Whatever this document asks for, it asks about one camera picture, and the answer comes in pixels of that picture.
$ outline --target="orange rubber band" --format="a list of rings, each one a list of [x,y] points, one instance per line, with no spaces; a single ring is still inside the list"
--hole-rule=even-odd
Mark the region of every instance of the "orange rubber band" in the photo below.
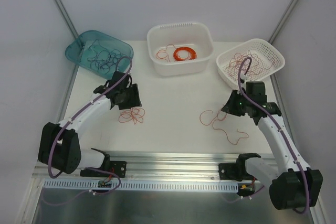
[[[185,59],[182,59],[179,55],[178,52],[179,51],[187,51],[189,53],[188,57]],[[174,51],[174,59],[176,61],[184,61],[184,60],[194,60],[197,58],[197,54],[195,52],[194,49],[190,48],[190,47],[179,47]]]

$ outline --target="white mesh basket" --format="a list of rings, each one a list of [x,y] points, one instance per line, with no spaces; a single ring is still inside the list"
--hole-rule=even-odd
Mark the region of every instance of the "white mesh basket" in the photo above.
[[[238,73],[237,76],[231,76],[232,69],[230,69],[231,67],[229,66],[229,63],[236,53],[243,55],[248,51],[251,54],[257,54],[259,57],[259,63],[252,61],[252,69],[253,67],[257,68],[255,64],[258,63],[259,65],[257,73],[250,75],[247,74],[247,80],[249,81],[260,81],[280,70],[285,65],[284,57],[274,46],[272,46],[267,41],[263,39],[251,39],[245,43],[242,43],[220,54],[216,61],[218,66],[218,73],[232,89],[238,89]]]

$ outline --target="red string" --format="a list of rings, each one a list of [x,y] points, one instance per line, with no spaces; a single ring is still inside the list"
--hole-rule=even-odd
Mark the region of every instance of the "red string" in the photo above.
[[[120,112],[118,121],[120,123],[127,123],[133,120],[134,124],[143,123],[143,117],[145,116],[145,110],[142,108],[133,107],[130,110],[124,110]]]
[[[173,44],[168,44],[168,45],[166,46],[166,49],[160,49],[160,50],[156,53],[156,55],[155,55],[156,59],[158,59],[158,60],[165,60],[165,61],[167,61],[167,62],[170,62],[169,54],[167,53],[168,46],[173,46],[175,49],[177,49]]]
[[[241,139],[249,138],[249,135],[248,135],[246,132],[239,131],[239,130],[237,129],[237,132],[246,134],[247,136],[245,136],[245,137],[240,137],[240,138],[236,141],[236,143],[233,143],[233,142],[230,141],[229,136],[228,136],[228,134],[226,133],[225,130],[223,130],[223,129],[221,129],[221,128],[215,128],[215,126],[214,126],[215,122],[217,122],[217,121],[222,122],[222,121],[224,121],[224,120],[226,119],[226,117],[227,117],[227,113],[225,113],[225,116],[224,116],[224,117],[219,118],[220,110],[221,110],[221,109],[218,110],[218,112],[217,112],[217,114],[215,115],[215,117],[214,117],[208,124],[203,123],[201,117],[202,117],[202,115],[203,115],[204,112],[209,111],[209,112],[211,112],[212,114],[213,114],[214,112],[213,112],[212,110],[205,110],[205,111],[203,111],[203,112],[200,114],[200,117],[199,117],[200,122],[201,122],[203,125],[205,125],[205,126],[212,125],[212,128],[213,128],[214,130],[223,131],[223,132],[225,133],[225,135],[226,135],[226,138],[227,138],[228,142],[231,143],[232,145],[237,145]]]
[[[247,77],[250,79],[252,76],[257,76],[261,74],[262,71],[264,70],[269,70],[273,66],[273,62],[269,67],[265,67],[264,62],[259,58],[257,54],[251,54],[251,51],[248,50],[246,53],[241,54],[241,53],[236,53],[233,58],[230,60],[230,63],[228,67],[225,69],[227,71],[228,75],[232,77],[235,81],[238,80],[238,71],[239,67],[242,64],[243,60],[246,57],[251,57],[252,58],[252,64],[250,66],[250,69],[248,70]],[[242,68],[242,71],[245,72],[248,68],[248,62],[244,63],[244,66]]]

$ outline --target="small circuit board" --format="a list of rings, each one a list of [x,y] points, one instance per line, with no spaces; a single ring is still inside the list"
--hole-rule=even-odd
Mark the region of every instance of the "small circuit board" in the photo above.
[[[111,188],[112,187],[112,181],[105,182],[104,180],[98,181],[98,187],[99,188]]]

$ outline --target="metal floor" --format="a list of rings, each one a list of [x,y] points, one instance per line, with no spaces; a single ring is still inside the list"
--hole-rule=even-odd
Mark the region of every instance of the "metal floor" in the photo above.
[[[64,202],[79,190],[44,189],[51,203]],[[83,194],[69,204],[52,207],[39,202],[35,224],[212,224],[212,223],[312,223],[310,216],[292,210],[277,211],[264,190],[252,200],[229,204],[236,194],[168,191],[115,191],[106,196]]]

